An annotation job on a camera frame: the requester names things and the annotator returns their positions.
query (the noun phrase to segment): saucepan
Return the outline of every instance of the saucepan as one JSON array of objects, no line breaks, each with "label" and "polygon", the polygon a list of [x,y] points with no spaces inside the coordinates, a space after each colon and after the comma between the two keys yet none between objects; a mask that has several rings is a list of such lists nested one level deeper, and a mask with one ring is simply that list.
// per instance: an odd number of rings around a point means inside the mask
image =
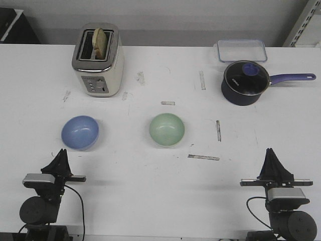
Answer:
[{"label": "saucepan", "polygon": [[256,62],[240,60],[231,63],[224,71],[221,85],[225,98],[236,105],[256,102],[269,85],[288,80],[315,80],[312,73],[278,74],[269,76]]}]

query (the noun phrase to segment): bread slice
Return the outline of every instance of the bread slice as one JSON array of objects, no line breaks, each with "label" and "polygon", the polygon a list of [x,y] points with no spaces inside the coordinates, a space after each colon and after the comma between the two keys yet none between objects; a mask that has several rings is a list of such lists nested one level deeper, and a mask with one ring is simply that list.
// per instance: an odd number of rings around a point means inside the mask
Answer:
[{"label": "bread slice", "polygon": [[102,28],[95,29],[92,37],[92,47],[95,50],[98,59],[104,59],[106,56],[107,37]]}]

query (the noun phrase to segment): toaster control panel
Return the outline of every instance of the toaster control panel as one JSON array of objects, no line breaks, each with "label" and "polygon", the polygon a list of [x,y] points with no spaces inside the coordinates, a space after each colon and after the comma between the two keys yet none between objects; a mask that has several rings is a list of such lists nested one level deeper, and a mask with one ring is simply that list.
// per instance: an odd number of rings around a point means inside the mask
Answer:
[{"label": "toaster control panel", "polygon": [[109,90],[103,76],[81,76],[89,93],[107,94]]}]

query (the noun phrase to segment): white wall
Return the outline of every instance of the white wall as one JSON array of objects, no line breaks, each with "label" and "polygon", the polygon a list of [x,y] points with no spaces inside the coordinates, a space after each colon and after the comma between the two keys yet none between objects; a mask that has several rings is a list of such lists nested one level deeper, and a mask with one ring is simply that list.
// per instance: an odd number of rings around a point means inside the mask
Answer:
[{"label": "white wall", "polygon": [[24,9],[43,43],[74,44],[79,28],[109,22],[124,45],[211,46],[259,38],[281,46],[307,0],[0,0]]}]

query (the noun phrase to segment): bowl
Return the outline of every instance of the bowl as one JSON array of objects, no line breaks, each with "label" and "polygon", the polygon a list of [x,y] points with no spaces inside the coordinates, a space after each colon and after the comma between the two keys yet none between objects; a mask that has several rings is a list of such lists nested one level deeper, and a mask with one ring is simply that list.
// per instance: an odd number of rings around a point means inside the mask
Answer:
[{"label": "bowl", "polygon": [[64,125],[61,131],[63,143],[74,150],[84,151],[90,148],[99,136],[97,121],[87,115],[76,116]]},{"label": "bowl", "polygon": [[177,144],[184,136],[182,120],[172,113],[162,113],[154,117],[149,125],[151,138],[163,147]]}]

